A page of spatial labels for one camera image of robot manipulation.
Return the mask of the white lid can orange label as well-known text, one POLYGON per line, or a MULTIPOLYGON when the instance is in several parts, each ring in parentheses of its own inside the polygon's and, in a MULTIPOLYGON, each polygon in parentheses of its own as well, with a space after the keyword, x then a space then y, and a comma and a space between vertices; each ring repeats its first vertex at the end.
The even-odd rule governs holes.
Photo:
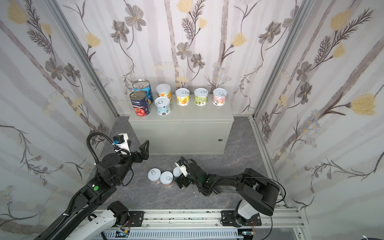
POLYGON ((172 102, 171 87, 168 84, 159 84, 156 87, 156 92, 158 97, 167 97, 172 102))

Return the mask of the blue label soup can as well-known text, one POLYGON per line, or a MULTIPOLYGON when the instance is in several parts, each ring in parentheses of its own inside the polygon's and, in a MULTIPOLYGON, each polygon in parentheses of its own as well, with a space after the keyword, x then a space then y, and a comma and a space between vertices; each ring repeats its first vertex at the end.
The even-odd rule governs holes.
POLYGON ((146 93, 148 104, 151 105, 153 102, 153 94, 150 82, 148 80, 139 79, 133 82, 133 89, 135 91, 143 91, 146 93))

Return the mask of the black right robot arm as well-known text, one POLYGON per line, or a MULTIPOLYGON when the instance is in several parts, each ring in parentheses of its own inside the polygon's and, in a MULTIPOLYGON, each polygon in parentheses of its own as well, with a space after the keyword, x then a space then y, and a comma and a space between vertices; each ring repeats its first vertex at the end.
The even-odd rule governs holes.
POLYGON ((269 217, 274 214, 282 186, 253 169, 247 168, 234 176, 207 174, 195 160, 184 157, 179 158, 176 166, 182 173, 174 177, 174 181, 181 189, 192 184, 205 197, 229 193, 242 197, 234 211, 222 211, 221 224, 224 227, 250 226, 260 214, 269 217))

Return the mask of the white lid can yellow label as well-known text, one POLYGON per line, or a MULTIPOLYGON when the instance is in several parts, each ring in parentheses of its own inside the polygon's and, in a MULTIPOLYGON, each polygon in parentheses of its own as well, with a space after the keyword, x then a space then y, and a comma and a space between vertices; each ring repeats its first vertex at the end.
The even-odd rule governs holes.
POLYGON ((176 90, 177 104, 187 106, 190 103, 190 91, 186 88, 176 90))

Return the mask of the dark red label can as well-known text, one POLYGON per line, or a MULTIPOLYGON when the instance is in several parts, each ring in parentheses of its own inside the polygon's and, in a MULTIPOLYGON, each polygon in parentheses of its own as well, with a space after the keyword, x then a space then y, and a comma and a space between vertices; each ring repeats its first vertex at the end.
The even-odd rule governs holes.
POLYGON ((135 110, 135 113, 139 117, 149 115, 150 108, 147 99, 147 95, 144 91, 134 91, 130 94, 130 100, 135 110))

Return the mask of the white lid can green label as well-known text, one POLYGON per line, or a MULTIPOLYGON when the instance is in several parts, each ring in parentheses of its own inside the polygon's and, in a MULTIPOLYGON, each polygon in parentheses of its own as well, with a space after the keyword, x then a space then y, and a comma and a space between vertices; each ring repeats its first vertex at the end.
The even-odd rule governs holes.
POLYGON ((197 106, 205 106, 208 102, 208 90, 204 88, 198 88, 194 91, 195 104, 197 106))

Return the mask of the white lid can blue label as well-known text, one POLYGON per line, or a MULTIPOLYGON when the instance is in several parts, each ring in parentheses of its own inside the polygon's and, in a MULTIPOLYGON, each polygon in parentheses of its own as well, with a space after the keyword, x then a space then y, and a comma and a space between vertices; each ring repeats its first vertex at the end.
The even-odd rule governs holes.
POLYGON ((182 171, 181 171, 181 169, 179 168, 179 167, 175 167, 174 169, 173 169, 173 175, 174 175, 174 177, 175 178, 178 178, 180 175, 182 175, 183 173, 182 173, 182 171))

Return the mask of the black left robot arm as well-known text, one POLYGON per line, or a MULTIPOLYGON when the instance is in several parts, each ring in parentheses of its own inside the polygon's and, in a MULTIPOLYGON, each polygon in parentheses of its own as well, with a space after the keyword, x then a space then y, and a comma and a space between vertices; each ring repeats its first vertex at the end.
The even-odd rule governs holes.
POLYGON ((128 172, 133 172, 133 164, 149 159, 150 141, 145 141, 139 151, 130 151, 132 141, 125 133, 110 139, 106 134, 94 132, 88 135, 86 144, 96 164, 95 176, 71 198, 66 210, 46 230, 35 237, 36 240, 64 240, 73 230, 99 206, 117 191, 118 186, 127 186, 123 181, 128 172), (100 161, 92 147, 94 136, 105 138, 115 152, 100 161))

